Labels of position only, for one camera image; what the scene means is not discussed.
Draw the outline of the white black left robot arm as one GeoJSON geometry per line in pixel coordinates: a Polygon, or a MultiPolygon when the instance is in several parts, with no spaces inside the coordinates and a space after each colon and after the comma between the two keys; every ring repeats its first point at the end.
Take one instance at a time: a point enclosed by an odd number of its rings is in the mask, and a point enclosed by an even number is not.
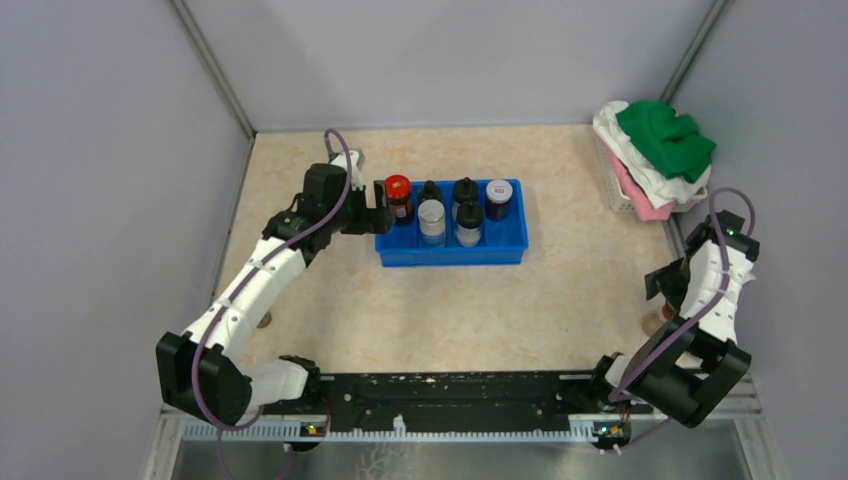
{"type": "Polygon", "coordinates": [[[240,368],[250,338],[284,289],[331,242],[333,235],[384,234],[394,217],[386,184],[372,188],[359,166],[340,159],[313,164],[289,208],[272,216],[253,252],[223,293],[182,333],[166,333],[155,349],[165,404],[222,430],[249,411],[284,401],[297,413],[319,404],[317,367],[299,357],[240,368]]]}

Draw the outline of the pink cap bottle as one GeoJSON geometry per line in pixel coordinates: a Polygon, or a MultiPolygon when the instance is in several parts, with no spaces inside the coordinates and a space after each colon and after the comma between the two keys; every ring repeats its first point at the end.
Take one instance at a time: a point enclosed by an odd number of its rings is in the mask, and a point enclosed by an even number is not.
{"type": "Polygon", "coordinates": [[[676,315],[676,310],[663,303],[654,312],[646,314],[641,320],[641,328],[647,337],[654,335],[667,321],[676,315]]]}

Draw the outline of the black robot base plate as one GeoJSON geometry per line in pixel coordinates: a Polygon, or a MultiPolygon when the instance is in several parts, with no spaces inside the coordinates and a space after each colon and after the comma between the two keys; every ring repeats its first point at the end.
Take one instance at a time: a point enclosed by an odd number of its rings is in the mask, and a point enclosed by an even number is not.
{"type": "Polygon", "coordinates": [[[380,406],[528,405],[532,411],[618,413],[589,370],[323,373],[298,400],[266,405],[266,415],[341,414],[380,406]]]}

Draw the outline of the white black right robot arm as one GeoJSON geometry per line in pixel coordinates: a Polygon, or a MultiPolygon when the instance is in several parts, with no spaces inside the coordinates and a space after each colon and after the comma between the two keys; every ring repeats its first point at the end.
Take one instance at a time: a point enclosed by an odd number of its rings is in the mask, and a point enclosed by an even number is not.
{"type": "Polygon", "coordinates": [[[678,423],[699,425],[748,372],[735,317],[760,253],[742,217],[709,215],[685,240],[683,257],[645,275],[646,297],[662,296],[662,324],[635,356],[602,357],[586,385],[589,404],[612,412],[627,395],[678,423]]]}

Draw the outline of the black pourer cap grain jar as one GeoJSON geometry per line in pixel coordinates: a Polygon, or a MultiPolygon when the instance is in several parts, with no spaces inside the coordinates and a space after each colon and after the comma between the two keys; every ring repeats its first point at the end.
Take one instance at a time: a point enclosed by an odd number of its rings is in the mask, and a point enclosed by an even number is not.
{"type": "Polygon", "coordinates": [[[469,177],[459,179],[453,184],[451,194],[455,206],[476,202],[479,198],[479,184],[469,177]]]}

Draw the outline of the yellow label oil bottle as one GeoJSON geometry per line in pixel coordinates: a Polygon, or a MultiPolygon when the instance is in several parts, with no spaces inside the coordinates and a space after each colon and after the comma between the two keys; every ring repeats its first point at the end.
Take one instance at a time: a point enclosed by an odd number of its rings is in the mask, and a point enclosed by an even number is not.
{"type": "Polygon", "coordinates": [[[257,327],[259,329],[266,328],[272,321],[272,314],[270,312],[266,312],[263,317],[260,319],[257,327]]]}

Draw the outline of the white lid brown jar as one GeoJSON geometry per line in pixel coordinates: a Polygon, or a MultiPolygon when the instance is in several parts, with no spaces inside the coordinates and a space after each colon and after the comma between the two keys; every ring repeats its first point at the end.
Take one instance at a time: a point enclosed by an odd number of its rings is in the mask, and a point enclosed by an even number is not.
{"type": "Polygon", "coordinates": [[[485,188],[485,214],[491,221],[501,221],[509,211],[513,187],[505,179],[491,180],[485,188]]]}

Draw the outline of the blue plastic divided bin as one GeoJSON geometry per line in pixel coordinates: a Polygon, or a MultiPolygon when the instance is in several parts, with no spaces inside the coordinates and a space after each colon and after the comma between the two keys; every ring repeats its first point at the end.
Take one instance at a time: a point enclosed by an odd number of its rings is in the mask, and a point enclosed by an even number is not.
{"type": "Polygon", "coordinates": [[[529,246],[524,198],[521,182],[506,180],[513,188],[504,219],[487,217],[481,226],[481,239],[465,247],[455,239],[456,222],[452,215],[453,180],[437,180],[446,207],[445,244],[427,245],[421,238],[418,221],[394,226],[389,233],[378,235],[375,250],[384,267],[465,266],[519,264],[529,246]]]}

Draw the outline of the red cap brown sauce bottle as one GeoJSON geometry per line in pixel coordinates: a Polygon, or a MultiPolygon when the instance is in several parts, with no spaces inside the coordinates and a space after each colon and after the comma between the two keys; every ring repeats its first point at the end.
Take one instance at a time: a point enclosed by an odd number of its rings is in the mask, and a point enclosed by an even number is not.
{"type": "Polygon", "coordinates": [[[412,201],[412,184],[401,174],[393,174],[385,179],[386,196],[395,223],[408,225],[414,220],[414,205],[412,201]]]}

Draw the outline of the silver cap white bead jar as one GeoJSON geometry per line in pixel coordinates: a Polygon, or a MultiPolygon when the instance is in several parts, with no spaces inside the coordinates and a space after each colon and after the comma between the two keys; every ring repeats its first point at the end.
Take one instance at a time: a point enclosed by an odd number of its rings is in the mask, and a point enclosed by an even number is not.
{"type": "Polygon", "coordinates": [[[418,207],[419,239],[424,247],[446,245],[446,210],[436,199],[423,201],[418,207]]]}

